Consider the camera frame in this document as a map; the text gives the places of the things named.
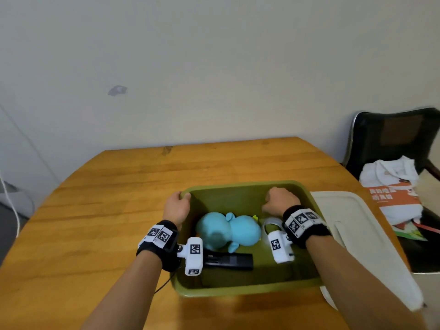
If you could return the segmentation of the person's right hand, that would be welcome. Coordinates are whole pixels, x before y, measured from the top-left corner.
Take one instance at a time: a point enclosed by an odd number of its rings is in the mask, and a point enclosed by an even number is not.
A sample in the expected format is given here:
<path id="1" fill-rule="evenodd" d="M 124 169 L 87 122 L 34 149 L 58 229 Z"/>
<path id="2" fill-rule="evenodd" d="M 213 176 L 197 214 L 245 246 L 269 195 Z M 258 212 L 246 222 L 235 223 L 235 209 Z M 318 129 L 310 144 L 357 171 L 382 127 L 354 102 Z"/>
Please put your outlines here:
<path id="1" fill-rule="evenodd" d="M 273 187 L 266 194 L 262 211 L 272 216 L 282 217 L 286 210 L 301 205 L 300 199 L 286 188 Z"/>

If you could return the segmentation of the person's left hand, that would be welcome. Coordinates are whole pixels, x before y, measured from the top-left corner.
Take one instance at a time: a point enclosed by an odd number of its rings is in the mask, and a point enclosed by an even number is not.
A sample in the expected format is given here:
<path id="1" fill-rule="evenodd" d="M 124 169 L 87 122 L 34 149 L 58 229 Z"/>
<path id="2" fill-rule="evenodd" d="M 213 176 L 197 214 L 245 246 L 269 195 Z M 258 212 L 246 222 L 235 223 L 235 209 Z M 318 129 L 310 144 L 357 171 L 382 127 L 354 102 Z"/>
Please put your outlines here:
<path id="1" fill-rule="evenodd" d="M 172 222 L 180 231 L 183 222 L 186 220 L 190 212 L 190 204 L 185 205 L 182 202 L 182 196 L 180 191 L 174 192 L 166 201 L 162 220 Z"/>

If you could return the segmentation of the green plastic bin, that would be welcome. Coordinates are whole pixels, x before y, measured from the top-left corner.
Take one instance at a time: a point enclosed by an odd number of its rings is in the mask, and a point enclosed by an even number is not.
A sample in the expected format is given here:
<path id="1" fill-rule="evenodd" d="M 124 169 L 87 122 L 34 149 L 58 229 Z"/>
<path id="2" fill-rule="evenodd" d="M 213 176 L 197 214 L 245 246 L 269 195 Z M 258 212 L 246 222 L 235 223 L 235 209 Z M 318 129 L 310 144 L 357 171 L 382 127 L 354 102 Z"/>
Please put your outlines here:
<path id="1" fill-rule="evenodd" d="M 210 187 L 192 187 L 184 191 L 191 194 L 190 212 L 179 233 L 179 243 L 196 237 L 197 222 L 208 212 L 220 212 L 235 216 L 256 215 L 261 227 L 268 217 L 262 212 L 267 192 L 272 187 L 283 187 L 300 199 L 302 205 L 322 217 L 311 193 L 297 181 L 253 182 Z M 174 290 L 184 297 L 214 297 L 226 295 L 262 294 L 299 288 L 322 286 L 322 280 L 307 250 L 292 248 L 295 260 L 277 264 L 270 244 L 262 239 L 253 246 L 240 246 L 235 253 L 253 255 L 251 271 L 203 267 L 199 276 L 186 276 L 185 261 L 172 277 Z"/>

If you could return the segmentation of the person's right forearm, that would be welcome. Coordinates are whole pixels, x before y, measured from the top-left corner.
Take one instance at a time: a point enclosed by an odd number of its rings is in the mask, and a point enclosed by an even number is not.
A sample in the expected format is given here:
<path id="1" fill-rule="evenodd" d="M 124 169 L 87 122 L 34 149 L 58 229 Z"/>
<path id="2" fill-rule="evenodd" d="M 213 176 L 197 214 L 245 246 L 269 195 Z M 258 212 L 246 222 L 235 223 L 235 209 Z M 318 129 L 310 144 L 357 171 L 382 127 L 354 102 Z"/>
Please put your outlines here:
<path id="1" fill-rule="evenodd" d="M 419 316 L 333 237 L 311 236 L 306 247 L 351 330 L 427 330 Z"/>

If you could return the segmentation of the person's left forearm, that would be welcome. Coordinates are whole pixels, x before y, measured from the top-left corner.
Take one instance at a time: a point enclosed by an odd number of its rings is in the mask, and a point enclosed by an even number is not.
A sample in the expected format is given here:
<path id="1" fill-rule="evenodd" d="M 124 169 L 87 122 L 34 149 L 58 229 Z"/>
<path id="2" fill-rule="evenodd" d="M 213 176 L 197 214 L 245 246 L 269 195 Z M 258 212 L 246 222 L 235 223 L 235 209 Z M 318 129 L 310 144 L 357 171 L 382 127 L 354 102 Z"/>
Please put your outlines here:
<path id="1" fill-rule="evenodd" d="M 80 330 L 142 330 L 161 271 L 161 259 L 141 251 Z"/>

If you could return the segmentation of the clear tape roll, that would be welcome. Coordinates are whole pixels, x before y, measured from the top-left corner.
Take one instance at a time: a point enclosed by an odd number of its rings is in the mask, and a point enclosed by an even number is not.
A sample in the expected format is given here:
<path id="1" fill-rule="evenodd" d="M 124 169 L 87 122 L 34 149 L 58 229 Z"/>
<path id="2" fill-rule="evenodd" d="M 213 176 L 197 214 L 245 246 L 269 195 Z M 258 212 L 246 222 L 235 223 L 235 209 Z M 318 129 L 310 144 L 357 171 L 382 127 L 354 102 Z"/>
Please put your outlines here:
<path id="1" fill-rule="evenodd" d="M 267 217 L 261 223 L 261 239 L 267 239 L 273 231 L 284 232 L 283 221 L 277 217 Z"/>

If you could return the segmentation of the blue plush toy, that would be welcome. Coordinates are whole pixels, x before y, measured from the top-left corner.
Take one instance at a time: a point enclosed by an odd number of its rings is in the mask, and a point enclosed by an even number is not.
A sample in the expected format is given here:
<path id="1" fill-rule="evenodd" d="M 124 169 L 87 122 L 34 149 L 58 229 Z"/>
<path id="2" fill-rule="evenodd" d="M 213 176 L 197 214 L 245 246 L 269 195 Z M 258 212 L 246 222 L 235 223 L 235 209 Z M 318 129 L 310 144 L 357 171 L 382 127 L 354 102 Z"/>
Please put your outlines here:
<path id="1" fill-rule="evenodd" d="M 204 249 L 217 252 L 227 246 L 234 253 L 240 246 L 253 246 L 261 239 L 261 227 L 251 216 L 223 215 L 209 212 L 197 222 L 195 232 L 202 239 Z"/>

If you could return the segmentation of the black wristband with marker tags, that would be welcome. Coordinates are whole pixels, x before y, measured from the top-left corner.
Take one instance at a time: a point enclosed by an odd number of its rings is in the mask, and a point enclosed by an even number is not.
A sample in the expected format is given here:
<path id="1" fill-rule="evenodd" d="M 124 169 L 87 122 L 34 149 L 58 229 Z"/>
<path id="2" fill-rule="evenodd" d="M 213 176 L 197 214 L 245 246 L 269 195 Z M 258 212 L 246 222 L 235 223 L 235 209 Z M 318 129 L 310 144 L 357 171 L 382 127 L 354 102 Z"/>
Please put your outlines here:
<path id="1" fill-rule="evenodd" d="M 332 235 L 321 216 L 302 205 L 294 205 L 284 211 L 283 229 L 289 240 L 301 249 L 306 249 L 306 241 L 311 236 Z"/>
<path id="2" fill-rule="evenodd" d="M 175 272 L 180 266 L 178 254 L 177 226 L 168 220 L 162 220 L 151 227 L 138 244 L 136 255 L 142 251 L 150 251 L 162 261 L 162 270 Z"/>

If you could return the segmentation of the black remote control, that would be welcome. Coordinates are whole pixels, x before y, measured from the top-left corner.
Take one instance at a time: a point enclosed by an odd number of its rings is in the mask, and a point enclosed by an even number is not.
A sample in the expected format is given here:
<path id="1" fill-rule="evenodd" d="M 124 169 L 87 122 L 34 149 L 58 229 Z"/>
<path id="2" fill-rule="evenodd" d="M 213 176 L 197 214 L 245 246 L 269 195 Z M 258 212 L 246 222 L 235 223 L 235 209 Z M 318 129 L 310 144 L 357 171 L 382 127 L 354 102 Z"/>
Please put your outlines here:
<path id="1" fill-rule="evenodd" d="M 203 267 L 251 271 L 254 269 L 253 255 L 248 253 L 221 253 L 205 250 Z"/>

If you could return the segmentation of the white plastic bin lid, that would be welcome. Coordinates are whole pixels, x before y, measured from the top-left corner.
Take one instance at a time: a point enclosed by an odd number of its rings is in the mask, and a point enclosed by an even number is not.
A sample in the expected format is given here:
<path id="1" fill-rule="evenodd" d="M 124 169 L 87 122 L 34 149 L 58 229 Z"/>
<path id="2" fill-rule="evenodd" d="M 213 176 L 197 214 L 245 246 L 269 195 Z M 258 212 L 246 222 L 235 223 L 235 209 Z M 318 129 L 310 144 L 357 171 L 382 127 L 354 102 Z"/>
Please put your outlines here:
<path id="1" fill-rule="evenodd" d="M 345 191 L 317 191 L 311 195 L 334 239 L 408 309 L 421 310 L 421 289 L 364 200 Z"/>

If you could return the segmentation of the white cloth bag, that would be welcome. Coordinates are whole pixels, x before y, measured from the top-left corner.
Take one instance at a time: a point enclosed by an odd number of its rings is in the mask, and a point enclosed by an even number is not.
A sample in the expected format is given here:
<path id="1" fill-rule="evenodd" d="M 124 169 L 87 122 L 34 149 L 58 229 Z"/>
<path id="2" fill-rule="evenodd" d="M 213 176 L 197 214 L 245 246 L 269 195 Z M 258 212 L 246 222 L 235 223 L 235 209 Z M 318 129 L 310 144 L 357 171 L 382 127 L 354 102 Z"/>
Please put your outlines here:
<path id="1" fill-rule="evenodd" d="M 415 160 L 406 156 L 402 156 L 397 160 L 377 160 L 373 163 L 366 164 L 359 177 L 359 182 L 364 188 L 369 186 L 392 185 L 399 182 L 409 182 L 415 190 L 418 180 L 419 175 L 415 170 Z M 422 214 L 419 217 L 409 220 L 407 217 L 402 219 L 386 216 L 385 214 L 384 216 L 389 224 L 393 226 L 410 220 L 415 220 L 417 223 L 420 223 Z"/>

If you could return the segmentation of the orange and white packet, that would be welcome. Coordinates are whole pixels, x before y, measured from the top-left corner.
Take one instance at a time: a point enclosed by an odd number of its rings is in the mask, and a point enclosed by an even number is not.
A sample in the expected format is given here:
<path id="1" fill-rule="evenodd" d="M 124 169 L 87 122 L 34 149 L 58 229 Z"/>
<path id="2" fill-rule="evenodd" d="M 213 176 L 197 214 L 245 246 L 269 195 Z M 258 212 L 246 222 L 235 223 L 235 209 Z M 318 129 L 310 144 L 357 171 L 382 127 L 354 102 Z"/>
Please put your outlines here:
<path id="1" fill-rule="evenodd" d="M 421 216 L 421 200 L 409 182 L 365 188 L 386 216 L 408 220 Z"/>

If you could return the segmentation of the black chair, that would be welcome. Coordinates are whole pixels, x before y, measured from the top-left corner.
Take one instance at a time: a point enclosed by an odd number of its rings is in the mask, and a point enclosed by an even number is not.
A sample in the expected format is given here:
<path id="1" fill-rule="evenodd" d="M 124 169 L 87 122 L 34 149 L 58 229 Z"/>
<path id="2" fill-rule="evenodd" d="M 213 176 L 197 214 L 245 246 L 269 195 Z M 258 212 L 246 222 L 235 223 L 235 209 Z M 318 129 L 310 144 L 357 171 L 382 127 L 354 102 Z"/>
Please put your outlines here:
<path id="1" fill-rule="evenodd" d="M 358 181 L 366 164 L 377 160 L 397 160 L 406 156 L 415 160 L 419 177 L 427 171 L 440 182 L 440 169 L 429 158 L 440 131 L 440 110 L 425 107 L 394 114 L 362 111 L 355 115 L 342 166 Z M 440 214 L 423 204 L 420 223 L 414 225 L 426 242 L 397 237 L 409 261 L 411 272 L 440 274 Z"/>

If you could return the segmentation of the green leaflet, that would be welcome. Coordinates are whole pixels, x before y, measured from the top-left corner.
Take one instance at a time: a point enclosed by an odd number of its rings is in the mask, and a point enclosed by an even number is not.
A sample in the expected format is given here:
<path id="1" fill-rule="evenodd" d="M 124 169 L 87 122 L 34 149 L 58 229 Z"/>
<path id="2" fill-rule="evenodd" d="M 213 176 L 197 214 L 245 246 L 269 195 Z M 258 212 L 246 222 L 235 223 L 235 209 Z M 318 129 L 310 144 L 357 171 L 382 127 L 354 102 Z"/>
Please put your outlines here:
<path id="1" fill-rule="evenodd" d="M 413 221 L 406 221 L 393 225 L 392 229 L 397 237 L 426 242 L 427 239 L 422 235 L 419 229 L 414 225 Z"/>

